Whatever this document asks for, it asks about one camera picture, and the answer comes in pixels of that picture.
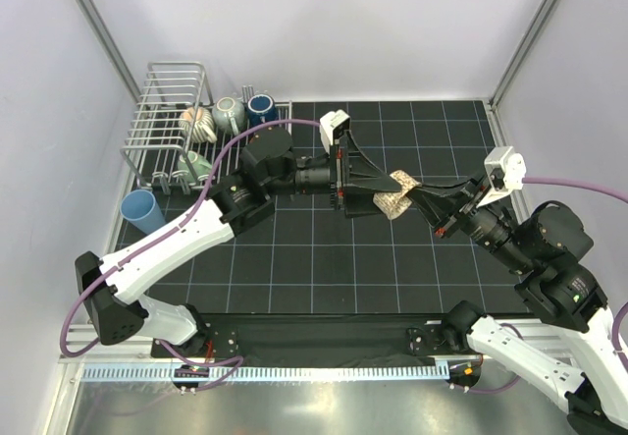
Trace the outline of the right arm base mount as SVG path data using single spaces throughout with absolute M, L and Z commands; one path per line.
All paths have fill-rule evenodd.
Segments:
M 419 322 L 406 329 L 407 346 L 415 356 L 442 355 L 449 352 L 440 320 Z

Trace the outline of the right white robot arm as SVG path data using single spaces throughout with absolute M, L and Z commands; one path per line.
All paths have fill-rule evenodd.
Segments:
M 593 240 L 575 212 L 556 200 L 518 223 L 504 207 L 482 202 L 491 185 L 478 174 L 459 184 L 420 184 L 408 197 L 437 237 L 461 232 L 520 277 L 516 294 L 556 332 L 578 366 L 571 369 L 517 339 L 467 300 L 443 318 L 444 345 L 500 362 L 552 399 L 578 434 L 626 433 L 627 357 L 607 296 L 581 263 Z

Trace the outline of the small tan ceramic cup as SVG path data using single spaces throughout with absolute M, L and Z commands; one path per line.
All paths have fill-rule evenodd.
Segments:
M 390 177 L 400 185 L 398 192 L 378 192 L 373 196 L 375 206 L 390 220 L 400 217 L 411 205 L 408 194 L 421 183 L 403 170 L 390 173 Z

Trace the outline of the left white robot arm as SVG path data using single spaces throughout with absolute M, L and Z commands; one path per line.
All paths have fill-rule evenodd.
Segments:
M 374 194 L 400 190 L 348 130 L 328 153 L 297 158 L 286 129 L 261 128 L 241 150 L 237 168 L 181 216 L 125 250 L 104 257 L 86 252 L 76 260 L 78 289 L 99 343 L 112 346 L 140 335 L 166 341 L 186 356 L 200 355 L 208 342 L 200 314 L 188 304 L 148 297 L 149 288 L 273 215 L 277 195 L 329 194 L 346 216 L 356 217 L 377 213 Z

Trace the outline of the mint green plastic cup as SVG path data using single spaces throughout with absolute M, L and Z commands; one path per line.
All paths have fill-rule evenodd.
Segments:
M 198 180 L 204 181 L 211 170 L 212 164 L 203 155 L 194 151 L 179 156 L 177 171 L 188 184 L 194 184 Z

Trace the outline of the beige ribbed ceramic mug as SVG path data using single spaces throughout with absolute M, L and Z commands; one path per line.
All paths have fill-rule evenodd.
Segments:
M 211 112 L 202 106 L 184 110 L 179 116 L 178 124 L 188 134 L 192 143 L 217 141 L 216 126 Z

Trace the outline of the grey speckled round mug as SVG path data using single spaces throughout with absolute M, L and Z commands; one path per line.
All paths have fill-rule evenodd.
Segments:
M 218 130 L 239 136 L 246 129 L 246 112 L 241 101 L 233 97 L 223 97 L 212 107 L 213 121 Z

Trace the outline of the dark blue mug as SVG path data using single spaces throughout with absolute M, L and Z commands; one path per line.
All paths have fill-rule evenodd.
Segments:
M 251 127 L 279 119 L 274 98 L 265 93 L 255 94 L 250 97 L 246 104 L 246 111 Z

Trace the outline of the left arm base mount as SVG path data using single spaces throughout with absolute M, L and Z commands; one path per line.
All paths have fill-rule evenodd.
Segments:
M 228 359 L 239 355 L 237 327 L 230 323 L 213 323 L 208 327 L 207 337 L 202 345 L 189 344 L 172 348 L 188 359 Z

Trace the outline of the light blue plastic cup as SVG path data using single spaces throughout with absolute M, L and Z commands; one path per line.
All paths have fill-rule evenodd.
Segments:
M 122 200 L 120 212 L 145 235 L 150 235 L 166 225 L 165 217 L 154 194 L 149 190 L 132 190 Z

